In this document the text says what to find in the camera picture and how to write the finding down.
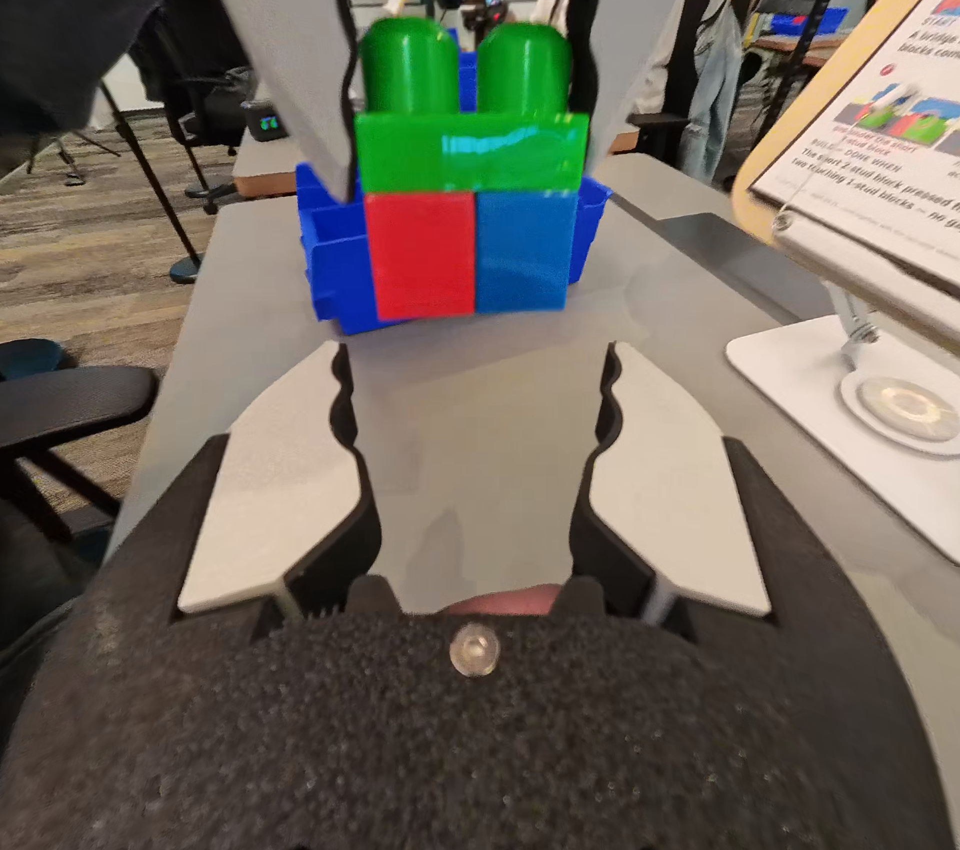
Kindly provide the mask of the blue plastic bin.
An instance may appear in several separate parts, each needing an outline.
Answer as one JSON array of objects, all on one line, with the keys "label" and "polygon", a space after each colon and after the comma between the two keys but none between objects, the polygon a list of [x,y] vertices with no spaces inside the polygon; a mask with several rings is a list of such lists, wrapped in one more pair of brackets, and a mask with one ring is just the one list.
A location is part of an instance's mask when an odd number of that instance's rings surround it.
[{"label": "blue plastic bin", "polygon": [[[473,111],[477,102],[475,54],[460,54],[460,106],[464,111]],[[416,320],[386,323],[378,317],[364,212],[367,193],[358,164],[354,197],[349,200],[332,196],[307,163],[297,167],[296,176],[306,279],[318,319],[338,322],[346,335]],[[573,190],[578,205],[567,291],[581,277],[608,194],[583,176],[584,172],[579,187]]]},{"label": "blue plastic bin", "polygon": [[[846,6],[828,6],[816,30],[816,35],[834,34],[844,24],[849,14]],[[800,37],[807,27],[807,15],[775,14],[770,23],[770,32],[777,36]]]}]

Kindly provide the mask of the person's right hand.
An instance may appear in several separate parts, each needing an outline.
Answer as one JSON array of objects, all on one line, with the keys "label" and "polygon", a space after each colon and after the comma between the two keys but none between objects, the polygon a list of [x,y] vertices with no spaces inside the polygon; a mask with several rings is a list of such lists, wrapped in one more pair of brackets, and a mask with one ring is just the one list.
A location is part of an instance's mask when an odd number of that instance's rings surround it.
[{"label": "person's right hand", "polygon": [[559,584],[546,583],[487,593],[450,604],[442,612],[459,616],[545,616],[561,590]]}]

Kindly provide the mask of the white wooden document stand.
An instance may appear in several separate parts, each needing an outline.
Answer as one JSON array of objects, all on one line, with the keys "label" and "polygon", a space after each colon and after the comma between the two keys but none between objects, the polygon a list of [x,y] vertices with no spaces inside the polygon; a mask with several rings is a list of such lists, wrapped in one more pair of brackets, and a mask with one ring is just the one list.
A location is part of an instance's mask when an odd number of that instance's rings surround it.
[{"label": "white wooden document stand", "polygon": [[[842,45],[822,68],[833,69]],[[819,74],[810,84],[822,81],[829,90],[830,77]],[[758,176],[784,152],[797,125],[818,108],[823,91],[809,87],[754,146],[730,200],[743,231],[822,281],[833,315],[734,340],[726,356],[748,382],[957,565],[958,367],[884,333],[876,318],[886,316],[958,362],[959,278],[958,287],[935,282],[757,196],[753,184]]]}]

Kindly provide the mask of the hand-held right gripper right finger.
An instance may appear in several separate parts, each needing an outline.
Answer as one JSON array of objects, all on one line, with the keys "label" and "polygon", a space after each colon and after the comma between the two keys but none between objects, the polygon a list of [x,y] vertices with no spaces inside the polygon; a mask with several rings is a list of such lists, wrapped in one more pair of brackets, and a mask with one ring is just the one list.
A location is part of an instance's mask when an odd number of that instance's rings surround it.
[{"label": "hand-held right gripper right finger", "polygon": [[623,340],[606,347],[594,448],[568,543],[610,616],[661,626],[694,604],[772,612],[725,437],[677,382]]}]

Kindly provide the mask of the black device green lights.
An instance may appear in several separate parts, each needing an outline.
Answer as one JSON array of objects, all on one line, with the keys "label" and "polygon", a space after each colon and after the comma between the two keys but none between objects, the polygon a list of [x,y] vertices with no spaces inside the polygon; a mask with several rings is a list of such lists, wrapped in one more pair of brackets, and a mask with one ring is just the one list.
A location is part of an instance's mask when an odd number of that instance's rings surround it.
[{"label": "black device green lights", "polygon": [[246,129],[255,141],[269,143],[289,137],[289,132],[272,100],[242,100],[241,108]]}]

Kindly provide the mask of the black mesh chair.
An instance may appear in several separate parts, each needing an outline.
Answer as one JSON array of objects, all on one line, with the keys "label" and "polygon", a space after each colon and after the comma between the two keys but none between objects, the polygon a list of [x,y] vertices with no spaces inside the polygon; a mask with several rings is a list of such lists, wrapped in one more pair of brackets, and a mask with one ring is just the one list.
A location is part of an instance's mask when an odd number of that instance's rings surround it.
[{"label": "black mesh chair", "polygon": [[55,544],[68,545],[69,525],[20,465],[35,467],[116,518],[121,503],[60,458],[55,448],[145,419],[160,390],[156,372],[144,366],[56,368],[1,384],[1,496]]}]

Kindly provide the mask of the red one-stud block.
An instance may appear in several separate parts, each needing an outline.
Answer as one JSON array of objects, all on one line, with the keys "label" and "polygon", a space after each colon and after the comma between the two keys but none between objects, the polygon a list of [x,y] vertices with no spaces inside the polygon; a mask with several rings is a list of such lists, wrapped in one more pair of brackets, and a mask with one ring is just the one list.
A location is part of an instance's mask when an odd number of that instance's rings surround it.
[{"label": "red one-stud block", "polygon": [[475,313],[473,193],[368,194],[364,212],[381,321]]}]

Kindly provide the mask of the printed instruction sheet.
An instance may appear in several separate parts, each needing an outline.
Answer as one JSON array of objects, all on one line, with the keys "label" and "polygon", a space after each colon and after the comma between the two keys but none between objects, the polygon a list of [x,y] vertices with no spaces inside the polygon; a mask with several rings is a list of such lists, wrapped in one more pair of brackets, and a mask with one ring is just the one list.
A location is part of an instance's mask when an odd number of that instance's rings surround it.
[{"label": "printed instruction sheet", "polygon": [[959,0],[878,0],[752,185],[935,282],[959,278]]}]

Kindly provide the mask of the denim jacket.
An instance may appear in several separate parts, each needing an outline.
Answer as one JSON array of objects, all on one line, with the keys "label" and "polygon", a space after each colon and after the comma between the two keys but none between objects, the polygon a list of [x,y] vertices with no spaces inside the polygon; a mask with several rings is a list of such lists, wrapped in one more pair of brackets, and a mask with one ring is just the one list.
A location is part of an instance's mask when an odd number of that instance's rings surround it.
[{"label": "denim jacket", "polygon": [[695,30],[696,84],[678,146],[678,167],[709,184],[721,159],[735,106],[743,26],[734,0],[708,0]]}]

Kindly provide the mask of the black office chair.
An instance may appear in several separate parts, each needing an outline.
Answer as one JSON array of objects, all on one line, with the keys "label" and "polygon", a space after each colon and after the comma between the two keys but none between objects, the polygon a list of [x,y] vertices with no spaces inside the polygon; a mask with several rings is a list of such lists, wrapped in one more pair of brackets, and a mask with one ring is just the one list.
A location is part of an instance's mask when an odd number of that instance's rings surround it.
[{"label": "black office chair", "polygon": [[236,71],[249,60],[219,0],[154,8],[129,48],[149,100],[183,146],[236,147],[246,129]]}]

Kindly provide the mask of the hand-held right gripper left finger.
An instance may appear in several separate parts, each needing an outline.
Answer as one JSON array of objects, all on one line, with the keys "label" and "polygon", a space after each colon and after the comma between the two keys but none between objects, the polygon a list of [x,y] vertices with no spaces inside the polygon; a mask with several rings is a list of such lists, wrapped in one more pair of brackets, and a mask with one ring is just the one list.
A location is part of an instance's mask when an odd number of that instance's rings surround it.
[{"label": "hand-held right gripper left finger", "polygon": [[267,599],[303,620],[345,605],[372,568],[381,525],[356,448],[354,379],[326,341],[231,425],[177,609],[184,615]]}]

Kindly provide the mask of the black round base stand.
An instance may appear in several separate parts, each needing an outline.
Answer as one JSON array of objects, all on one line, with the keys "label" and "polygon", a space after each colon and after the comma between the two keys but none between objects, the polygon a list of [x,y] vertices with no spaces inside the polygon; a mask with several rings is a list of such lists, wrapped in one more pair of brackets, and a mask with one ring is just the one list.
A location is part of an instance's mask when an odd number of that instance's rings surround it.
[{"label": "black round base stand", "polygon": [[100,81],[99,90],[107,103],[106,105],[113,118],[116,131],[127,145],[134,159],[137,161],[166,218],[169,220],[174,233],[176,234],[185,251],[185,257],[182,257],[171,266],[169,270],[169,278],[173,283],[178,285],[192,285],[196,282],[196,279],[199,276],[203,257],[198,253],[194,244],[188,237],[186,230],[182,225],[182,222],[176,211],[174,210],[169,197],[160,184],[153,166],[141,148],[138,137],[135,135],[134,130],[130,126],[127,118],[118,108],[116,101],[114,100],[114,95],[107,87],[107,84],[103,79]]}]

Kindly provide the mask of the green toy block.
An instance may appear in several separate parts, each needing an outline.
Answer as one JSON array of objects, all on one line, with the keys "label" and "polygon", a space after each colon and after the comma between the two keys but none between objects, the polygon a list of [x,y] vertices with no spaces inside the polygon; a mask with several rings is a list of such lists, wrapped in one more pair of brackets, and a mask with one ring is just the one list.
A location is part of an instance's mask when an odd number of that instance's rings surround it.
[{"label": "green toy block", "polygon": [[354,116],[367,194],[573,191],[590,117],[569,111],[572,52],[557,29],[496,27],[473,68],[477,102],[460,106],[461,54],[419,17],[386,17],[359,44],[365,108]]}]

